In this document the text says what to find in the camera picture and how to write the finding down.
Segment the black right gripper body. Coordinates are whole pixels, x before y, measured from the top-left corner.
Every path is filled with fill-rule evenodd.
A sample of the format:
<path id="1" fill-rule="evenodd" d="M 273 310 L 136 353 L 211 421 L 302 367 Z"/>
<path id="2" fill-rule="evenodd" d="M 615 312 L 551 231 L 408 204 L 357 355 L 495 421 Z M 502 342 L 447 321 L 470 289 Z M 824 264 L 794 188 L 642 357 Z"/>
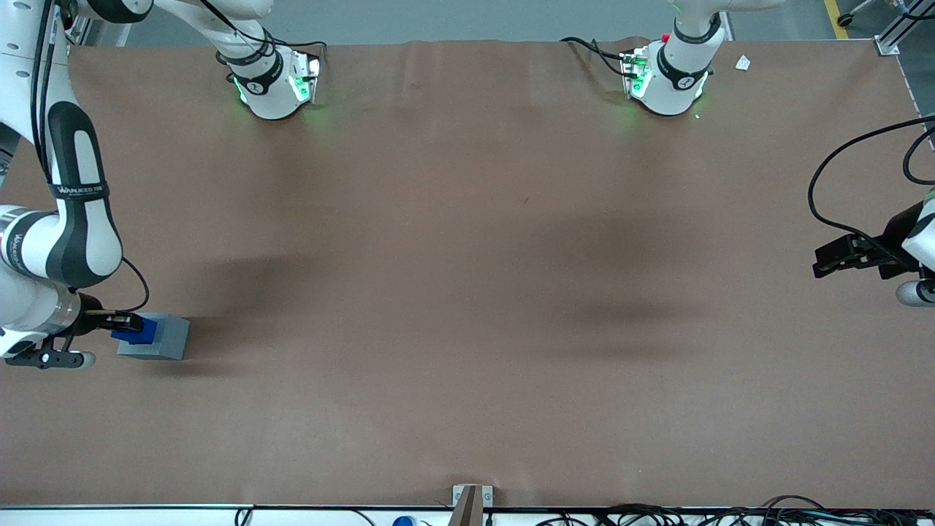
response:
<path id="1" fill-rule="evenodd" d="M 110 310 L 104 309 L 96 297 L 84 293 L 77 295 L 80 299 L 80 309 L 72 324 L 72 335 L 76 338 L 97 330 L 110 316 Z"/>

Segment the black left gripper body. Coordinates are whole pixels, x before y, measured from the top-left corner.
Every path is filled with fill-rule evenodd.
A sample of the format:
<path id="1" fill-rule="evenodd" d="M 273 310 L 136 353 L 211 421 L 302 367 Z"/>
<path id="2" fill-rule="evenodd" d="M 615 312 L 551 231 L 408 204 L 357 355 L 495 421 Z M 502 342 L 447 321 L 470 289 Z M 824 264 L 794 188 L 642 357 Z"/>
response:
<path id="1" fill-rule="evenodd" d="M 872 239 L 848 234 L 852 252 L 851 267 L 859 270 L 875 267 L 882 280 L 908 273 L 908 253 L 901 248 L 907 234 L 906 219 L 890 219 L 882 234 Z"/>

